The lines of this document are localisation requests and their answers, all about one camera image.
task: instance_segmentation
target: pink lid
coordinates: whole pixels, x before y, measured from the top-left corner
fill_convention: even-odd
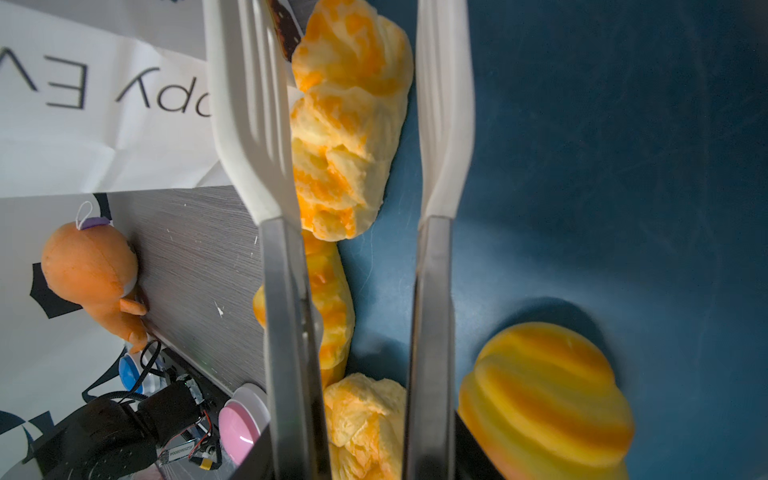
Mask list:
[[[224,450],[240,465],[259,439],[260,430],[245,407],[230,400],[219,412],[219,433]]]

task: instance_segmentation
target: plush toy hanging loop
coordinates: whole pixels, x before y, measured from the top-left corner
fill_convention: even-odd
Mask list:
[[[85,214],[81,220],[80,213],[83,211],[83,207],[85,207],[86,205],[88,205],[88,213]],[[82,230],[83,223],[88,219],[89,216],[91,216],[93,211],[94,211],[94,205],[88,200],[80,204],[80,208],[78,208],[78,214],[74,216],[74,227],[77,228],[78,230]]]

